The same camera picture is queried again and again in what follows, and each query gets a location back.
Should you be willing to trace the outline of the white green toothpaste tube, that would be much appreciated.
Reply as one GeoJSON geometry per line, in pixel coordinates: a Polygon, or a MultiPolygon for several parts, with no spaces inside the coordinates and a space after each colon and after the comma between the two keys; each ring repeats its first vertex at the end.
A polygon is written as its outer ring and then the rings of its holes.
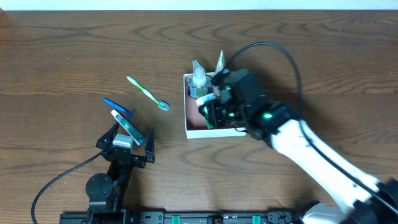
{"type": "Polygon", "coordinates": [[[111,114],[138,146],[146,141],[146,138],[121,113],[112,110],[111,114]]]}

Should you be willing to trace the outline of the blue razor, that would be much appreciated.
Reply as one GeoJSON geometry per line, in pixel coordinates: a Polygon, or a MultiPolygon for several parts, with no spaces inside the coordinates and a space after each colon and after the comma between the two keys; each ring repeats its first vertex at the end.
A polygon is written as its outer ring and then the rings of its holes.
{"type": "Polygon", "coordinates": [[[108,98],[103,98],[103,101],[104,101],[106,104],[112,106],[112,107],[113,107],[115,110],[117,110],[118,112],[124,113],[124,114],[127,116],[127,120],[129,120],[129,119],[131,118],[131,116],[132,116],[132,115],[134,114],[134,112],[135,112],[135,110],[131,110],[131,111],[130,111],[130,110],[126,109],[125,107],[123,107],[123,106],[121,106],[121,105],[119,105],[119,104],[117,104],[117,103],[115,103],[115,102],[109,100],[108,98]]]}

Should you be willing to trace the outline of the white lotion tube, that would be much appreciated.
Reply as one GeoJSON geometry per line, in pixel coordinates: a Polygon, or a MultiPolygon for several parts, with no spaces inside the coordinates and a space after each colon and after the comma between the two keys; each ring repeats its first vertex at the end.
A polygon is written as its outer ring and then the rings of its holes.
{"type": "MultiPolygon", "coordinates": [[[[223,52],[223,50],[221,50],[218,62],[216,64],[216,69],[215,69],[214,75],[216,75],[218,72],[222,71],[222,69],[224,68],[224,64],[225,64],[224,52],[223,52]]],[[[213,85],[212,91],[216,97],[219,97],[221,95],[220,88],[216,85],[213,85]]]]}

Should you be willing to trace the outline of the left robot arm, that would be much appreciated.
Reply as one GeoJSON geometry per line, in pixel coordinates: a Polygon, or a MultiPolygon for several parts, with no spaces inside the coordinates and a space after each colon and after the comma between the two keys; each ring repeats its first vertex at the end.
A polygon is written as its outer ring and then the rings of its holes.
{"type": "Polygon", "coordinates": [[[86,183],[86,194],[89,197],[87,210],[88,224],[130,224],[137,223],[137,213],[123,205],[124,194],[129,185],[133,168],[145,168],[147,163],[155,162],[154,130],[146,141],[145,154],[134,155],[125,146],[114,143],[119,123],[103,134],[96,143],[101,149],[103,158],[110,162],[106,173],[98,173],[86,183]]]}

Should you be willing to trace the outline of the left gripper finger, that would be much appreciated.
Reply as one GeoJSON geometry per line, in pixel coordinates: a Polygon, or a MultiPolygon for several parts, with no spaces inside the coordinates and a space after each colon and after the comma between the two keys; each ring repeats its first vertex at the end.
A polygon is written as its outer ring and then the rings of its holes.
{"type": "Polygon", "coordinates": [[[152,129],[144,149],[146,162],[155,162],[155,149],[154,149],[154,130],[152,129]]]}
{"type": "Polygon", "coordinates": [[[119,129],[119,123],[116,122],[105,134],[103,134],[96,143],[96,147],[99,149],[106,149],[108,146],[113,144],[119,129]]]}

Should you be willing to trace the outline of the green and white small box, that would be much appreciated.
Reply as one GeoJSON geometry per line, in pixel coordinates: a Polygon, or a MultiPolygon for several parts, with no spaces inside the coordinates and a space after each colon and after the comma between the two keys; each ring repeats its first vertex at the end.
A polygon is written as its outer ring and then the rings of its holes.
{"type": "Polygon", "coordinates": [[[216,125],[214,121],[211,120],[210,113],[210,103],[216,100],[216,96],[214,93],[209,93],[207,95],[201,96],[195,100],[195,103],[198,106],[199,113],[204,117],[206,127],[208,129],[215,129],[216,125]]]}

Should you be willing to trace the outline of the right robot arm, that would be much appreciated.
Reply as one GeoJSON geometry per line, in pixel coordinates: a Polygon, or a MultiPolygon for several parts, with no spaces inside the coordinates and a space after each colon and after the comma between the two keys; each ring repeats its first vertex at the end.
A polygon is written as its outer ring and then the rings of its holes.
{"type": "Polygon", "coordinates": [[[214,128],[242,125],[254,139],[288,157],[336,202],[320,202],[296,215],[293,223],[397,223],[397,181],[382,183],[352,165],[323,142],[292,108],[271,101],[247,69],[211,77],[220,95],[199,112],[214,128]]]}

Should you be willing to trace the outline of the clear soap pump bottle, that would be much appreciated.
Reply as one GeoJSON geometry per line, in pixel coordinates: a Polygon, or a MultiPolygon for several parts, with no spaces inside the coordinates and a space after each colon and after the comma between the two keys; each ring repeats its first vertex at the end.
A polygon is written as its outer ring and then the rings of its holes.
{"type": "Polygon", "coordinates": [[[211,88],[210,77],[197,60],[192,61],[193,72],[187,78],[188,94],[191,98],[199,98],[208,94],[211,88]]]}

